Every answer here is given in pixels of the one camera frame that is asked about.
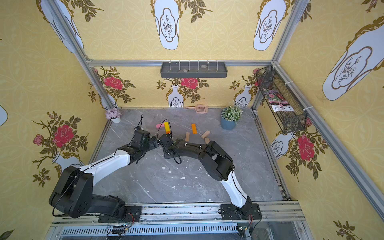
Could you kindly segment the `yellow wooden block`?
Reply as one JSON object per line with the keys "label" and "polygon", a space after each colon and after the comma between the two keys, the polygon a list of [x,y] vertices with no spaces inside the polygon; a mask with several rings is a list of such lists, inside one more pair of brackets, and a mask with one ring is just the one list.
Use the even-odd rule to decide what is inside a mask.
{"label": "yellow wooden block", "polygon": [[171,133],[171,126],[169,122],[164,122],[164,128],[165,128],[166,134]]}

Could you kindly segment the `pink wooden block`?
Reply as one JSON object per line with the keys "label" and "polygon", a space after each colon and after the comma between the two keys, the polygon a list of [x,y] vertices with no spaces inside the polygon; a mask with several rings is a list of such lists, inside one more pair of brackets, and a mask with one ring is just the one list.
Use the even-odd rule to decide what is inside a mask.
{"label": "pink wooden block", "polygon": [[156,128],[157,128],[157,129],[164,128],[164,127],[165,127],[165,124],[164,124],[164,123],[162,123],[162,124],[157,124],[157,125],[156,125]]}

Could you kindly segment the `orange wooden block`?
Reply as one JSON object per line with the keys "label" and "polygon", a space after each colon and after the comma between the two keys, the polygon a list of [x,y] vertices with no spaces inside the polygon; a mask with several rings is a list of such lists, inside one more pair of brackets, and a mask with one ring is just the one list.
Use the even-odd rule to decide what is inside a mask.
{"label": "orange wooden block", "polygon": [[191,124],[193,134],[196,135],[198,133],[196,124]]}

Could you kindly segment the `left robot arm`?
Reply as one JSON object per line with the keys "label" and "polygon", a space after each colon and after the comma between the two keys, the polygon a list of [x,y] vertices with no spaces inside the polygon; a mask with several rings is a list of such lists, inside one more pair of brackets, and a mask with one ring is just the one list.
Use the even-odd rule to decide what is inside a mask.
{"label": "left robot arm", "polygon": [[117,219],[126,215],[125,202],[114,196],[93,193],[93,187],[118,169],[141,160],[146,152],[159,147],[156,137],[136,127],[132,141],[111,155],[83,167],[69,166],[63,170],[49,204],[66,216],[78,218],[85,214],[103,214]]}

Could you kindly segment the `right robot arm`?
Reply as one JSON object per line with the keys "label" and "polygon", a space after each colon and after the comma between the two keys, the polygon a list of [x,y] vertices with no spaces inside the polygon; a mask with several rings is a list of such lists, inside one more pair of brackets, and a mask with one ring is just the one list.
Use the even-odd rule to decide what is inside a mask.
{"label": "right robot arm", "polygon": [[233,211],[241,219],[260,213],[259,206],[252,203],[240,186],[233,159],[216,142],[199,145],[182,139],[173,140],[171,134],[164,134],[158,143],[163,147],[165,159],[180,160],[181,157],[189,157],[201,162],[208,175],[220,182],[230,196],[230,209],[226,213]]}

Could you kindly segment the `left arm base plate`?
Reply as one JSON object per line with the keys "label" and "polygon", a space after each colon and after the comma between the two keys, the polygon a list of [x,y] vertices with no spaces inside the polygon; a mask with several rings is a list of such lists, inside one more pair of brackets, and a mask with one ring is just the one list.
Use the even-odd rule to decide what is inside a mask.
{"label": "left arm base plate", "polygon": [[140,220],[142,208],[142,206],[124,206],[116,214],[100,215],[98,223],[137,223]]}

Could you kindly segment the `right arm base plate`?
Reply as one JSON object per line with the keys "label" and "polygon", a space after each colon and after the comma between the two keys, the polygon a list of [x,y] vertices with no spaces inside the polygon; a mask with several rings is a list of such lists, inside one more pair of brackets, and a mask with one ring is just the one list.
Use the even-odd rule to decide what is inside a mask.
{"label": "right arm base plate", "polygon": [[233,204],[222,204],[218,210],[222,220],[261,220],[262,213],[258,204],[246,203],[242,208]]}

